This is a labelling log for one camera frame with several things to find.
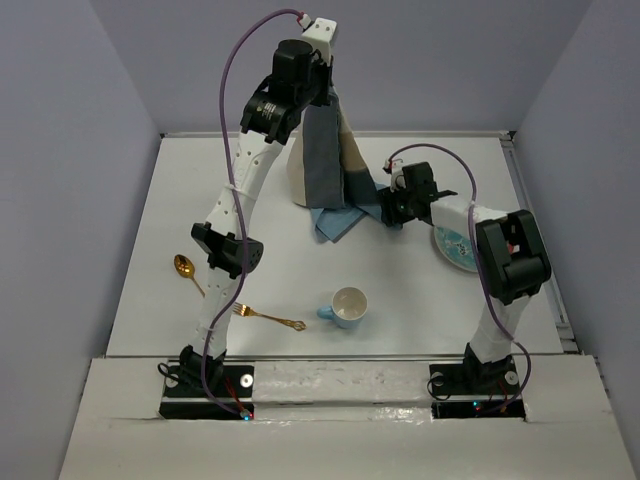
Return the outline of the red and teal plate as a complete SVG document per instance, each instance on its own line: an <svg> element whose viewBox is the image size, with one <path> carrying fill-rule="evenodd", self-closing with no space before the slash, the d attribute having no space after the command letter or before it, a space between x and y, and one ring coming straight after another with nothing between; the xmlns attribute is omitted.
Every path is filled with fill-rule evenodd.
<svg viewBox="0 0 640 480"><path fill-rule="evenodd" d="M444 227L433 228L433 239L440 254L454 267L477 274L471 242L463 235Z"/></svg>

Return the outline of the striped cloth placemat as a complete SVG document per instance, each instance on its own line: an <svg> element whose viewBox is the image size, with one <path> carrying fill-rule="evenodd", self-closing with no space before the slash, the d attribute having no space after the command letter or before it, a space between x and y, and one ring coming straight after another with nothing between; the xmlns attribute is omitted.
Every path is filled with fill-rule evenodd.
<svg viewBox="0 0 640 480"><path fill-rule="evenodd" d="M310 106L286 165L291 200L310 211L318 242L338 242L361 219L381 219L378 191L335 89Z"/></svg>

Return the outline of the light blue mug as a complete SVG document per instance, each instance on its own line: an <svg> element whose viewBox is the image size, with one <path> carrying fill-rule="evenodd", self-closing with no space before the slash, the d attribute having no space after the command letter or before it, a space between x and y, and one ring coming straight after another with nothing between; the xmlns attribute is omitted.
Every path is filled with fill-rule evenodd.
<svg viewBox="0 0 640 480"><path fill-rule="evenodd" d="M316 316L350 330L360 325L367 310L367 296L358 288L345 287L334 293L329 305L318 308Z"/></svg>

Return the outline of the gold fork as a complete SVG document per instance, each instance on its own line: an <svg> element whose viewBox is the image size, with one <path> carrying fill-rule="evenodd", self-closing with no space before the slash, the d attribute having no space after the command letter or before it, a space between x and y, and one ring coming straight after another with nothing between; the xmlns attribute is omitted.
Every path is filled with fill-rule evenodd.
<svg viewBox="0 0 640 480"><path fill-rule="evenodd" d="M294 329L297 332L302 332L307 329L307 325L303 321L289 320L285 318L264 314L256 311L255 309L249 307L248 305L241 304L241 303L234 303L232 307L232 311L235 315L238 315L241 317L259 317L259 318L264 318L270 321L274 321L279 324L285 325L288 328Z"/></svg>

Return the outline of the gold spoon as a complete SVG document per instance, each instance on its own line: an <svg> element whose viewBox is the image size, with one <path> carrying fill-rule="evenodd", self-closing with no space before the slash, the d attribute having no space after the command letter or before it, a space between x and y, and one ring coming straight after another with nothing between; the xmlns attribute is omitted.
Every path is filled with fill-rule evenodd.
<svg viewBox="0 0 640 480"><path fill-rule="evenodd" d="M185 279L190 280L202 297L206 295L205 290L201 287L195 277L195 266L193 262L182 254L176 254L173 258L175 271Z"/></svg>

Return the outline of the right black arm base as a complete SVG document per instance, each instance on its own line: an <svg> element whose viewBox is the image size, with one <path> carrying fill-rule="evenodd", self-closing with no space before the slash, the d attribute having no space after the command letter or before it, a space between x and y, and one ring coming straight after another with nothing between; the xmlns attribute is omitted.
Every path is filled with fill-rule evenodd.
<svg viewBox="0 0 640 480"><path fill-rule="evenodd" d="M429 366L427 393L436 420L478 418L526 418L523 400L514 396L520 388L514 363L488 380L473 383L461 363Z"/></svg>

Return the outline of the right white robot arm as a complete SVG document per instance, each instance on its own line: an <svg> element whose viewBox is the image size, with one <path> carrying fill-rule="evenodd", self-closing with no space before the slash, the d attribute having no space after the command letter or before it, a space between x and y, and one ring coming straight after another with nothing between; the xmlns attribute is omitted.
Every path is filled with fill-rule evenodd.
<svg viewBox="0 0 640 480"><path fill-rule="evenodd" d="M535 218L527 210L493 210L453 191L439 190L427 162L405 166L400 160L388 160L383 170L391 176L390 185L379 191L385 225L400 227L420 220L471 243L485 306L462 364L445 376L445 382L460 382L470 391L482 392L509 371L521 316L551 276Z"/></svg>

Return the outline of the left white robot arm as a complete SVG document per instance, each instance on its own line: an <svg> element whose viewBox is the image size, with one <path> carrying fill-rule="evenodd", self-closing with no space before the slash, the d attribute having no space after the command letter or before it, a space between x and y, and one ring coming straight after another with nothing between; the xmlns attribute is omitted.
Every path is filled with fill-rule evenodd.
<svg viewBox="0 0 640 480"><path fill-rule="evenodd" d="M329 40L287 39L278 44L271 73L246 103L236 149L226 149L229 179L212 212L191 229L207 256L205 291L195 338L179 356L178 375L209 395L221 383L231 307L260 262L261 242L248 225L267 174L310 105L329 102L333 67Z"/></svg>

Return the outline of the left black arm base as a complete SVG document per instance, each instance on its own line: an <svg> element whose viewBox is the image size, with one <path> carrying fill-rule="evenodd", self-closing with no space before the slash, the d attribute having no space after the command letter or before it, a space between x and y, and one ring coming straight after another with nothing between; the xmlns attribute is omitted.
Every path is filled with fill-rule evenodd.
<svg viewBox="0 0 640 480"><path fill-rule="evenodd" d="M215 375L208 387L200 378L179 372L177 362L161 362L158 373L163 377L159 415L167 420L251 421L255 406L253 389L255 367L229 364Z"/></svg>

